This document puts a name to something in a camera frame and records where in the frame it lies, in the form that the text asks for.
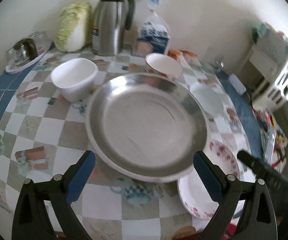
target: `white plate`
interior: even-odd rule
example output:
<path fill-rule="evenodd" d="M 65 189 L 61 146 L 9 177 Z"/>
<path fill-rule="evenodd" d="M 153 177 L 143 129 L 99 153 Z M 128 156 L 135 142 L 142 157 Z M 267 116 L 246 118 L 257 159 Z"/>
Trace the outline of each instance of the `white plate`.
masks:
<path fill-rule="evenodd" d="M 189 91 L 200 103 L 204 111 L 211 116 L 216 117 L 224 112 L 220 97 L 209 86 L 195 82 L 190 85 Z"/>
<path fill-rule="evenodd" d="M 218 165 L 225 174 L 234 174 L 240 179 L 237 161 L 223 143 L 211 140 L 204 152 L 212 163 Z M 178 179 L 177 187 L 180 199 L 191 215 L 202 220 L 209 220 L 213 217 L 218 203 L 212 201 L 195 170 Z"/>
<path fill-rule="evenodd" d="M 21 72 L 22 70 L 30 67 L 31 65 L 35 64 L 37 61 L 39 61 L 45 54 L 46 52 L 49 50 L 50 46 L 52 45 L 52 43 L 49 41 L 43 50 L 41 50 L 39 52 L 39 55 L 33 59 L 32 61 L 28 62 L 27 64 L 25 64 L 24 66 L 21 66 L 19 68 L 14 68 L 14 66 L 10 66 L 9 64 L 6 66 L 5 68 L 5 71 L 8 73 L 8 74 L 16 74 L 18 72 Z"/>

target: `thermos handle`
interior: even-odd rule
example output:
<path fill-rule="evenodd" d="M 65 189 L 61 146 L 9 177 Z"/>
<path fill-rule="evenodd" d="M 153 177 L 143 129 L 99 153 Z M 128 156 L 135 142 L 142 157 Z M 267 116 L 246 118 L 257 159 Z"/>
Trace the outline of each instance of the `thermos handle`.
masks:
<path fill-rule="evenodd" d="M 132 25 L 132 20 L 133 20 L 133 14 L 134 14 L 134 8 L 135 8 L 135 1 L 134 0 L 128 0 L 128 14 L 126 18 L 126 23 L 125 23 L 125 29 L 129 30 Z"/>

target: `white bowl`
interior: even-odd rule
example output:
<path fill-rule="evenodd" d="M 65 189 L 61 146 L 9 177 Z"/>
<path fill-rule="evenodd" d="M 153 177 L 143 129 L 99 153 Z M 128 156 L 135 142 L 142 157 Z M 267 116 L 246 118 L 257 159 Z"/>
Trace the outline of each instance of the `white bowl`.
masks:
<path fill-rule="evenodd" d="M 51 79 L 63 97 L 74 103 L 90 94 L 98 71 L 94 62 L 86 58 L 75 58 L 56 67 L 51 73 Z"/>
<path fill-rule="evenodd" d="M 222 100 L 209 86 L 195 82 L 189 87 L 189 91 L 200 103 L 205 112 L 216 117 L 224 112 Z"/>
<path fill-rule="evenodd" d="M 183 67 L 179 62 L 164 54 L 148 54 L 145 61 L 149 73 L 162 75 L 170 79 L 179 78 L 183 71 Z"/>

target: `plate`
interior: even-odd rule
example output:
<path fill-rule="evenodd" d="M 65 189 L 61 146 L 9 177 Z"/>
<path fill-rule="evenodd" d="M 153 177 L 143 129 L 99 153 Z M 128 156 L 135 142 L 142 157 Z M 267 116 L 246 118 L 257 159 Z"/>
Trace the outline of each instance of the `plate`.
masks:
<path fill-rule="evenodd" d="M 16 65 L 10 65 L 8 64 L 5 68 L 5 71 L 8 73 L 8 74 L 16 74 L 28 67 L 30 67 L 31 65 L 35 64 L 37 61 L 39 61 L 40 59 L 42 59 L 42 57 L 47 53 L 47 51 L 49 50 L 50 46 L 52 45 L 52 43 L 49 41 L 47 42 L 47 44 L 45 45 L 45 47 L 40 50 L 38 52 L 38 56 L 31 60 L 30 62 L 28 62 L 27 64 L 25 64 L 24 66 L 16 66 Z"/>
<path fill-rule="evenodd" d="M 189 91 L 200 103 L 204 111 L 212 117 L 224 112 L 222 100 L 209 86 L 196 82 L 190 85 Z"/>
<path fill-rule="evenodd" d="M 181 85 L 137 73 L 112 79 L 92 96 L 86 130 L 109 166 L 146 182 L 175 181 L 193 169 L 208 139 L 208 121 Z"/>
<path fill-rule="evenodd" d="M 211 140 L 209 147 L 204 152 L 212 163 L 218 165 L 225 174 L 233 174 L 240 179 L 237 161 L 223 143 Z M 195 170 L 178 179 L 177 186 L 180 199 L 191 215 L 202 220 L 210 220 L 213 217 L 218 203 L 212 201 Z"/>

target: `floral plate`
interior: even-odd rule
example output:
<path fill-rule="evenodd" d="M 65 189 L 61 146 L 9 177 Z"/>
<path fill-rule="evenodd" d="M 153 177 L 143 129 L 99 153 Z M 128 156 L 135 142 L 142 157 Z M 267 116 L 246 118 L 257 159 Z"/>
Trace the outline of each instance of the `floral plate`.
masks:
<path fill-rule="evenodd" d="M 211 140 L 209 148 L 204 149 L 204 152 L 225 174 L 233 174 L 240 179 L 237 161 L 230 149 L 223 143 Z M 210 220 L 213 217 L 218 203 L 212 201 L 195 170 L 178 179 L 177 187 L 180 199 L 191 215 L 202 220 Z"/>

